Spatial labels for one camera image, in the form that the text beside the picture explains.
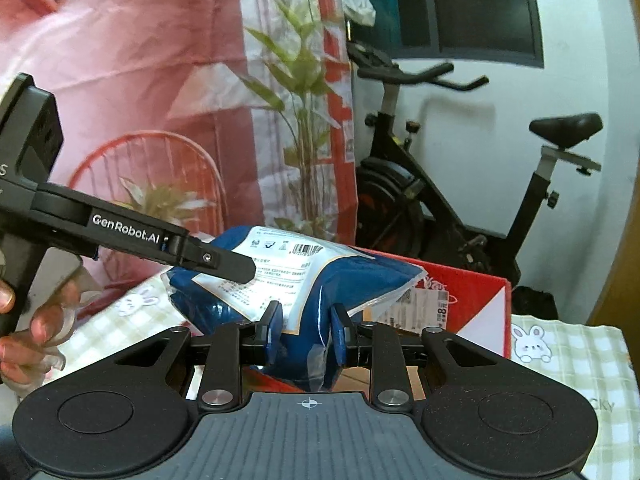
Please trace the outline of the person left hand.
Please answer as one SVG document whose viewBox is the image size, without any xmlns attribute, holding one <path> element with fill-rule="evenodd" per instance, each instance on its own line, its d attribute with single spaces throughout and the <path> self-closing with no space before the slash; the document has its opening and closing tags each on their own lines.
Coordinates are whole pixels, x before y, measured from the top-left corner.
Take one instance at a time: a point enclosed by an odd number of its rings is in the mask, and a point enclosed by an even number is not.
<svg viewBox="0 0 640 480">
<path fill-rule="evenodd" d="M 100 293 L 81 258 L 48 250 L 28 293 L 35 311 L 23 328 L 1 338 L 3 385 L 24 398 L 42 386 L 51 370 L 62 370 L 66 357 L 58 347 L 72 336 L 77 311 Z"/>
</svg>

